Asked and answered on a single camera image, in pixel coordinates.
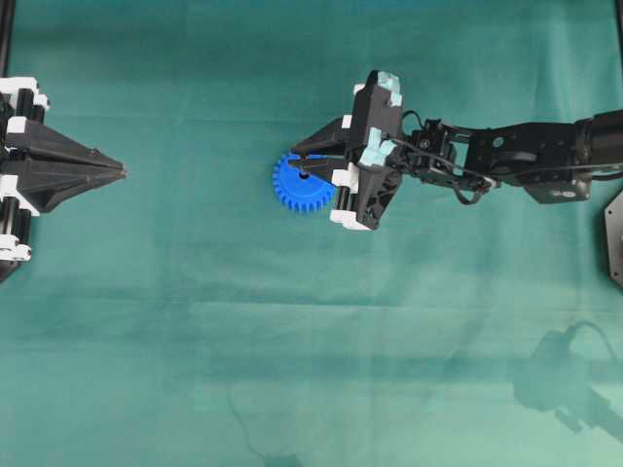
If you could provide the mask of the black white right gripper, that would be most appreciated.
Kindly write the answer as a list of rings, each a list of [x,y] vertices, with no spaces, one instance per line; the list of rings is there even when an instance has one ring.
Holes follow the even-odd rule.
[[[351,231],[373,231],[402,182],[402,174],[388,164],[400,150],[403,95],[399,78],[374,70],[354,92],[352,112],[334,119],[313,135],[295,143],[298,156],[336,156],[323,164],[292,166],[324,182],[332,183],[338,198],[330,220]]]

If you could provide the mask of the grey metal arm base plate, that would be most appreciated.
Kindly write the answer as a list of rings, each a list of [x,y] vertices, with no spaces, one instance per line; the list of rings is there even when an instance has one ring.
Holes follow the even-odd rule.
[[[609,276],[619,287],[622,286],[622,207],[623,193],[619,192],[604,210]]]

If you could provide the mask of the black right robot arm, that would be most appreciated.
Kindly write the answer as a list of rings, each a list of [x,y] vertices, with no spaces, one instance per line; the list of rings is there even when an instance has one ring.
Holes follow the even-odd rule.
[[[503,184],[542,204],[582,201],[593,182],[622,175],[619,110],[483,129],[426,120],[406,132],[396,75],[373,70],[353,95],[351,112],[294,145],[290,162],[336,188],[330,218],[349,230],[376,230],[406,176],[473,205]]]

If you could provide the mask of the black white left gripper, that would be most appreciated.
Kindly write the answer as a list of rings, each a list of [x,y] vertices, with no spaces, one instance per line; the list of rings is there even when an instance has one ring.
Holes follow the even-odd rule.
[[[126,176],[121,162],[41,124],[49,109],[49,99],[40,92],[35,78],[1,80],[2,281],[31,259],[29,240],[34,217]],[[18,149],[7,142],[15,131]],[[25,168],[23,151],[46,161],[77,164],[30,164]]]

